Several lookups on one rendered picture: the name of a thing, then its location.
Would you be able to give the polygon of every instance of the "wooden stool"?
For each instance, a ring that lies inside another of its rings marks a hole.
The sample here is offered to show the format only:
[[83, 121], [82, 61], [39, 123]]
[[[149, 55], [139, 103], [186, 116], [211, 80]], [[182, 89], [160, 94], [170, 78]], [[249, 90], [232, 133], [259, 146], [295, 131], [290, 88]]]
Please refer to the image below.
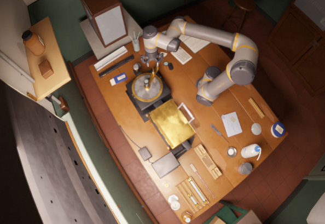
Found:
[[229, 15], [227, 16], [226, 20], [223, 22], [223, 24], [221, 26], [223, 26], [226, 23], [226, 21], [229, 19], [229, 16], [232, 14], [232, 12], [234, 11], [234, 9], [237, 6], [238, 8], [244, 10], [244, 15], [241, 18], [240, 25], [237, 30], [237, 32], [239, 32], [241, 25], [243, 23], [244, 17], [246, 15], [246, 12], [253, 11], [256, 7], [256, 4], [255, 4], [254, 0], [234, 0], [234, 2], [235, 2], [235, 5], [233, 6]]

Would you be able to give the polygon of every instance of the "tile floor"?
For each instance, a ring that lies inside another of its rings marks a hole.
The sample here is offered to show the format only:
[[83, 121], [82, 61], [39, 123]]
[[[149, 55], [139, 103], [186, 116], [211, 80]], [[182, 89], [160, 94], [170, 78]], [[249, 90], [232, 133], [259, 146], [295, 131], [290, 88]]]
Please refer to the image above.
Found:
[[[189, 15], [198, 24], [235, 32], [242, 14], [240, 10], [235, 10], [231, 20], [221, 27], [230, 10], [228, 0], [209, 0], [155, 25], [164, 25], [177, 15]], [[253, 85], [284, 123], [289, 135], [256, 170], [223, 198], [246, 210], [254, 210], [262, 222], [280, 206], [325, 153], [325, 93], [311, 97], [269, 48], [266, 40], [272, 29], [273, 26], [254, 10], [247, 13], [240, 32], [255, 41], [260, 53]], [[230, 57], [233, 56], [230, 50], [224, 50]], [[96, 58], [93, 56], [76, 66], [75, 70], [107, 140], [159, 223], [179, 224], [179, 219], [133, 153], [95, 85], [88, 69], [94, 62]], [[191, 223], [202, 224], [222, 207], [219, 203], [214, 205]]]

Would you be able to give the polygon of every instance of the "white bottle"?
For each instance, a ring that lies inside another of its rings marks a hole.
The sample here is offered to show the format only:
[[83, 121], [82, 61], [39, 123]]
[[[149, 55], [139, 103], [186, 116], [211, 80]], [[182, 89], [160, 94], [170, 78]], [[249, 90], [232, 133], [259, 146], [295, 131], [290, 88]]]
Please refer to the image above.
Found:
[[245, 159], [254, 157], [259, 154], [257, 160], [260, 157], [260, 154], [262, 152], [262, 149], [260, 146], [258, 146], [256, 143], [248, 145], [247, 147], [243, 148], [241, 150], [241, 156]]

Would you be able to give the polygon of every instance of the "blue lid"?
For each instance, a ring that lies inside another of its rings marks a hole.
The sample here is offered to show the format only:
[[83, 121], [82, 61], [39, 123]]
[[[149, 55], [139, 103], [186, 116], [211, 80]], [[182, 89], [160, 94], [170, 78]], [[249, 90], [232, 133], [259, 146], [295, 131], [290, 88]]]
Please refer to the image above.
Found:
[[[278, 127], [280, 127], [281, 129], [283, 129], [282, 133], [280, 133], [279, 131], [277, 131], [275, 128], [278, 125]], [[272, 131], [274, 133], [274, 135], [276, 135], [277, 137], [283, 136], [286, 132], [285, 130], [285, 126], [281, 123], [281, 122], [277, 122], [273, 125], [272, 127]]]

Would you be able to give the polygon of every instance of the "wooden door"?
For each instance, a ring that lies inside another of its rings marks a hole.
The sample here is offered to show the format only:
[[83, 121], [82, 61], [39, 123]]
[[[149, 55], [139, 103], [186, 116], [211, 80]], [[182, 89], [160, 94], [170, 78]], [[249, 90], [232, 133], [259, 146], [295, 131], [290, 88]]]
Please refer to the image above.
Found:
[[318, 41], [294, 66], [293, 70], [311, 96], [325, 91], [325, 39]]
[[268, 38], [268, 45], [293, 66], [321, 35], [292, 8], [288, 8]]

